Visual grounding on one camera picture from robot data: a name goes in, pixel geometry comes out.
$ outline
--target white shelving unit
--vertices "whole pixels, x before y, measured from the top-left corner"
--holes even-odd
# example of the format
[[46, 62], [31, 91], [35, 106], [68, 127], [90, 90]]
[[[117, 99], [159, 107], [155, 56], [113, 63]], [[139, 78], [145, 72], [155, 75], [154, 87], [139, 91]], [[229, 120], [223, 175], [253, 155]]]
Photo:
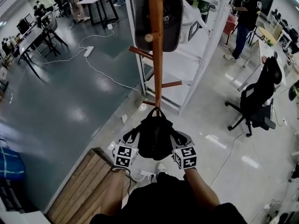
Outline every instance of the white shelving unit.
[[[128, 17], [135, 45], [135, 27], [134, 27], [134, 3], [133, 0], [127, 1]], [[183, 85], [167, 87], [162, 89], [162, 102], [182, 112], [195, 88], [199, 84], [212, 55], [220, 40], [225, 23], [230, 12], [228, 5], [230, 0], [204, 0], [216, 5], [216, 11], [210, 11], [207, 19], [207, 26], [211, 30], [208, 34], [203, 28], [200, 28], [194, 37], [185, 44], [180, 43], [173, 52], [163, 53], [163, 75], [162, 83], [174, 81], [183, 81]], [[153, 67], [150, 59], [142, 58], [136, 55], [138, 68], [140, 71], [142, 87], [144, 91], [155, 96], [155, 75], [145, 80], [144, 64]]]

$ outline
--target shoe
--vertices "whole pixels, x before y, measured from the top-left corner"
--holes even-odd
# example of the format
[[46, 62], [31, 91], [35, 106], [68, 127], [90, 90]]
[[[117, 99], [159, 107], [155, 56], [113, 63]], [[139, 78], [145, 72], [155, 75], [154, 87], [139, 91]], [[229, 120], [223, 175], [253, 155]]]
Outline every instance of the shoe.
[[83, 21], [87, 21], [89, 19], [90, 19], [90, 17], [85, 17], [85, 18], [83, 18]]
[[224, 55], [223, 57], [233, 63], [236, 63], [237, 61], [237, 59], [235, 59], [232, 55]]
[[157, 163], [157, 175], [159, 173], [166, 173], [166, 167], [164, 166], [164, 164], [162, 162]]

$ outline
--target concrete floor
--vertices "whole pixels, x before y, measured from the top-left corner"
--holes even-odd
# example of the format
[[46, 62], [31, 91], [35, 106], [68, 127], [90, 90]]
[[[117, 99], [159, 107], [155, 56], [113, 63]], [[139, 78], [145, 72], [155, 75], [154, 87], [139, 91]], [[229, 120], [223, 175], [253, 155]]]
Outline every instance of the concrete floor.
[[[221, 42], [225, 42], [226, 38], [223, 34]], [[234, 48], [235, 34], [230, 37], [229, 46]], [[246, 45], [242, 55], [248, 57], [249, 53], [250, 48]], [[274, 107], [278, 123], [282, 127], [277, 125], [275, 130], [269, 131], [253, 128], [251, 138], [242, 135], [237, 139], [242, 133], [248, 132], [247, 126], [244, 121], [235, 130], [228, 131], [227, 126], [233, 124], [240, 114], [232, 107], [226, 107], [224, 102], [228, 100], [239, 104], [241, 93], [237, 88], [255, 68], [258, 55], [254, 57], [253, 64], [243, 68], [243, 58], [237, 63], [231, 63], [223, 58], [224, 54], [229, 54], [229, 50], [219, 44], [180, 116], [165, 104], [162, 105], [162, 110], [176, 130], [192, 137], [198, 154], [197, 170], [216, 192], [220, 202], [233, 203], [248, 223], [261, 223], [267, 214], [263, 210], [266, 204], [273, 203], [272, 199], [289, 204], [299, 186], [298, 181], [289, 184], [287, 181], [295, 163], [290, 153], [299, 149], [298, 141], [293, 136], [298, 130], [296, 102], [289, 101], [288, 92], [282, 92], [286, 87], [282, 85], [274, 94]], [[259, 74], [253, 76], [250, 83], [256, 82], [258, 76]], [[287, 78], [288, 87], [298, 78], [292, 71]], [[134, 118], [133, 127], [139, 125], [151, 109], [152, 106], [146, 105], [140, 109]], [[287, 120], [287, 125], [283, 123], [283, 118]], [[129, 120], [124, 129], [130, 128]], [[232, 148], [230, 158], [221, 169]], [[183, 178], [184, 172], [178, 169], [170, 156], [163, 162], [169, 174]], [[138, 156], [133, 169], [154, 173], [156, 163]], [[136, 179], [142, 178], [137, 172], [132, 173]], [[148, 183], [145, 180], [139, 185]]]
[[[106, 12], [112, 17], [108, 4], [105, 3]], [[92, 66], [119, 83], [135, 87], [140, 78], [136, 56], [128, 51], [132, 35], [127, 10], [123, 6], [116, 11], [120, 21], [113, 27], [114, 35], [91, 37], [81, 46], [95, 47], [88, 57]], [[78, 45], [84, 37], [112, 33], [100, 24], [91, 26], [90, 21], [68, 31], [71, 16], [57, 21], [56, 33], [69, 47], [54, 39], [61, 55], [50, 54], [44, 59], [33, 53], [32, 58], [37, 60], [34, 68], [42, 80], [24, 61], [20, 65], [14, 63], [8, 73], [7, 94], [0, 107], [1, 138], [20, 153], [26, 165], [28, 196], [40, 210], [46, 208], [95, 134], [131, 92], [91, 69], [83, 57], [84, 52], [69, 62], [40, 64], [38, 61], [70, 59], [80, 51]]]

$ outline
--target power strip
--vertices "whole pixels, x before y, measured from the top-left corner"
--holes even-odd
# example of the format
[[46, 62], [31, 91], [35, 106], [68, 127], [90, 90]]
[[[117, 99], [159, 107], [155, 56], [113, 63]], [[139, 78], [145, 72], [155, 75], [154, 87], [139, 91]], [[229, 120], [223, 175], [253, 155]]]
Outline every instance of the power strip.
[[87, 47], [87, 51], [84, 53], [84, 57], [89, 57], [94, 47]]
[[153, 175], [154, 177], [156, 177], [156, 174], [150, 173], [150, 172], [147, 172], [147, 171], [143, 171], [143, 170], [140, 171], [140, 175], [143, 175], [143, 176], [146, 176], [146, 177], [151, 177]]

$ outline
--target wooden coat rack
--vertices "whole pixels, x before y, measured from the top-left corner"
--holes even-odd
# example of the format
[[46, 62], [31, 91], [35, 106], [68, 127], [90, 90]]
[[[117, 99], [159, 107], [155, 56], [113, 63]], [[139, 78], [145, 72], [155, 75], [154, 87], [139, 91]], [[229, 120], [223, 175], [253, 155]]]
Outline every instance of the wooden coat rack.
[[146, 42], [152, 42], [153, 54], [145, 52], [136, 47], [130, 47], [129, 50], [146, 57], [153, 61], [154, 76], [155, 76], [155, 103], [144, 100], [143, 103], [160, 107], [162, 99], [162, 88], [175, 85], [182, 85], [182, 81], [175, 81], [162, 84], [162, 67], [163, 67], [163, 1], [164, 0], [149, 0], [149, 14], [151, 33], [145, 35]]

